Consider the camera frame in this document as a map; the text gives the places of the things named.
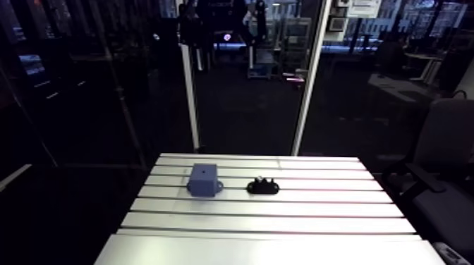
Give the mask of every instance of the black object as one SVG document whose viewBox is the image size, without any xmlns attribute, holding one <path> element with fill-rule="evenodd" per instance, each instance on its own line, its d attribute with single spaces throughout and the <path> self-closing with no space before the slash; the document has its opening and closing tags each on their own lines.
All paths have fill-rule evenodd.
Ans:
<svg viewBox="0 0 474 265">
<path fill-rule="evenodd" d="M 280 186 L 274 182 L 274 179 L 269 182 L 266 178 L 256 178 L 248 183 L 247 191 L 251 194 L 276 194 L 280 191 Z"/>
<path fill-rule="evenodd" d="M 473 100 L 432 102 L 407 157 L 382 173 L 388 188 L 401 191 L 394 202 L 422 220 L 427 239 L 448 244 L 469 262 L 474 261 L 474 197 L 466 176 L 473 175 L 473 115 Z M 396 187 L 389 181 L 393 173 L 410 174 L 415 182 Z"/>
</svg>

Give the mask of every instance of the black plastic part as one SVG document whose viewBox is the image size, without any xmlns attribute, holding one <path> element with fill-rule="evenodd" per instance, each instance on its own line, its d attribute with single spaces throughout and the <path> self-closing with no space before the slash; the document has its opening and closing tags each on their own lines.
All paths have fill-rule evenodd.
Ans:
<svg viewBox="0 0 474 265">
<path fill-rule="evenodd" d="M 280 191 L 280 186 L 274 179 L 268 181 L 266 178 L 256 178 L 247 185 L 247 192 L 250 194 L 276 194 Z"/>
</svg>

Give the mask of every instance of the chair backrest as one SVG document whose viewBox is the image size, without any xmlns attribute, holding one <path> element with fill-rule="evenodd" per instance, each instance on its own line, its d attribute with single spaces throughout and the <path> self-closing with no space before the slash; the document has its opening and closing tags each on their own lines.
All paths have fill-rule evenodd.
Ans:
<svg viewBox="0 0 474 265">
<path fill-rule="evenodd" d="M 474 145 L 474 101 L 433 101 L 421 129 L 413 162 L 428 168 L 463 167 Z"/>
</svg>

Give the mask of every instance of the glass wall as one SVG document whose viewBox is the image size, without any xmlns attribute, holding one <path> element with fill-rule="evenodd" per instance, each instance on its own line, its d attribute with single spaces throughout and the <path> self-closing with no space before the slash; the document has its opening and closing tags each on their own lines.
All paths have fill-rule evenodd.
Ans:
<svg viewBox="0 0 474 265">
<path fill-rule="evenodd" d="M 201 150 L 289 155 L 320 1 L 242 0 L 224 10 L 227 2 L 195 4 L 203 28 L 189 45 Z"/>
<path fill-rule="evenodd" d="M 48 163 L 143 168 L 193 150 L 174 2 L 0 4 L 2 102 L 15 96 Z"/>
<path fill-rule="evenodd" d="M 467 88 L 472 21 L 472 3 L 442 0 L 382 0 L 376 18 L 349 18 L 325 38 L 300 154 L 358 156 L 375 172 L 403 158 L 430 102 Z"/>
</svg>

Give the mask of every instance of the glass door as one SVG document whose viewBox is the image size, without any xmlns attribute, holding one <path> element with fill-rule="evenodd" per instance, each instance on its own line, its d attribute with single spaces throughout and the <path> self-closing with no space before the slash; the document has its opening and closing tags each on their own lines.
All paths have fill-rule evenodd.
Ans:
<svg viewBox="0 0 474 265">
<path fill-rule="evenodd" d="M 472 96 L 474 9 L 468 1 L 362 2 L 373 12 L 349 6 L 340 18 L 339 3 L 329 11 L 295 151 L 357 156 L 380 172 L 408 153 L 434 99 Z"/>
<path fill-rule="evenodd" d="M 198 151 L 291 153 L 325 3 L 181 4 L 181 48 Z"/>
</svg>

